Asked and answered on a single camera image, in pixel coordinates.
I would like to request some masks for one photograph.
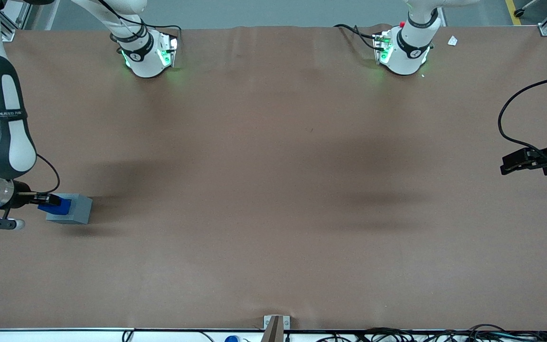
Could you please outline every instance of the cable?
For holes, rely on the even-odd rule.
[[[208,336],[207,333],[204,333],[203,331],[200,331],[199,333],[201,333],[202,335],[206,336],[206,337],[210,340],[210,342],[215,342],[215,340],[213,340],[210,336]]]
[[[136,21],[133,21],[133,20],[130,20],[130,19],[126,19],[124,17],[122,17],[121,15],[119,15],[119,13],[117,13],[111,6],[109,6],[109,4],[107,4],[104,0],[98,0],[98,2],[100,2],[100,4],[102,4],[106,9],[108,9],[109,11],[111,11],[111,13],[115,14],[115,16],[121,20],[124,20],[124,21],[127,21],[127,22],[131,22],[132,24],[137,24],[137,25],[145,25],[145,26],[148,26],[150,28],[154,28],[154,29],[159,29],[159,28],[177,28],[179,31],[181,31],[182,29],[180,28],[180,26],[178,25],[150,25],[150,24],[145,24],[145,22],[136,22]]]
[[[58,189],[58,187],[60,186],[60,175],[58,174],[58,171],[56,170],[56,167],[54,167],[54,165],[52,165],[52,163],[49,162],[46,158],[41,156],[41,154],[37,153],[37,157],[39,157],[41,160],[43,160],[52,169],[52,171],[54,171],[54,174],[56,175],[56,186],[52,190],[37,193],[38,195],[48,195],[52,192],[55,192]]]
[[[354,32],[354,34],[356,34],[356,35],[362,35],[365,38],[371,38],[371,39],[373,38],[373,36],[369,36],[366,33],[362,33],[358,30],[354,30],[354,28],[352,28],[352,27],[350,27],[346,24],[337,24],[337,25],[333,26],[333,28],[344,28],[344,29],[350,30],[351,32]]]
[[[501,119],[503,118],[503,115],[506,112],[506,109],[508,108],[508,106],[510,106],[510,103],[514,99],[516,99],[519,95],[521,95],[525,91],[528,91],[529,89],[532,89],[536,86],[540,86],[540,85],[544,85],[544,84],[547,84],[547,80],[543,80],[543,81],[531,84],[529,86],[526,86],[523,89],[517,91],[514,95],[512,95],[512,97],[510,97],[510,99],[508,99],[508,101],[506,101],[503,108],[501,109],[499,117],[497,117],[497,128],[499,129],[500,134],[501,134],[501,136],[503,136],[504,139],[506,139],[508,141],[511,141],[512,143],[518,143],[518,145],[523,145],[523,146],[529,147],[530,149],[534,150],[535,152],[538,152],[538,154],[540,154],[540,156],[547,161],[547,156],[543,153],[543,151],[541,151],[540,149],[538,149],[534,145],[531,145],[530,143],[527,143],[527,142],[524,142],[524,141],[521,141],[521,140],[518,140],[518,139],[510,138],[507,134],[505,134],[505,132],[503,130],[503,126],[501,124]]]
[[[134,331],[124,331],[122,333],[122,342],[130,342],[130,340],[132,340],[132,336],[134,336]]]
[[[362,39],[362,41],[365,43],[365,45],[367,45],[369,48],[372,48],[373,50],[377,50],[377,51],[384,51],[384,48],[382,48],[382,47],[376,47],[376,46],[373,46],[373,45],[369,44],[367,42],[367,40],[364,39],[364,38],[373,39],[373,36],[372,35],[367,35],[366,33],[360,32],[360,30],[358,29],[358,25],[354,26],[354,28],[350,28],[350,26],[347,26],[346,24],[337,24],[334,27],[335,28],[348,29],[352,33],[354,33],[355,35],[358,35],[358,37],[360,37],[360,39]]]
[[[342,341],[345,341],[345,342],[353,342],[349,338],[345,338],[343,336],[337,336],[337,335],[333,335],[332,337],[321,338],[321,339],[317,340],[316,342],[327,342],[328,340],[332,340],[333,338],[336,339],[336,340],[342,340]]]

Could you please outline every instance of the blue object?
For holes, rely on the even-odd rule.
[[[87,225],[92,209],[92,199],[79,193],[56,193],[56,196],[70,202],[70,208],[65,215],[48,214],[48,221],[61,223],[62,225]]]
[[[71,209],[71,200],[70,199],[60,199],[60,205],[54,206],[52,204],[40,204],[37,206],[37,209],[49,212],[54,215],[67,215]]]

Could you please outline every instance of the brown tablecloth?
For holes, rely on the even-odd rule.
[[[105,32],[18,32],[35,144],[94,210],[12,213],[0,327],[547,329],[547,177],[500,175],[520,146],[496,125],[547,78],[547,38],[434,41],[395,76],[337,28],[192,30],[139,79]],[[505,124],[544,147],[547,85]],[[43,163],[22,180],[54,184]]]

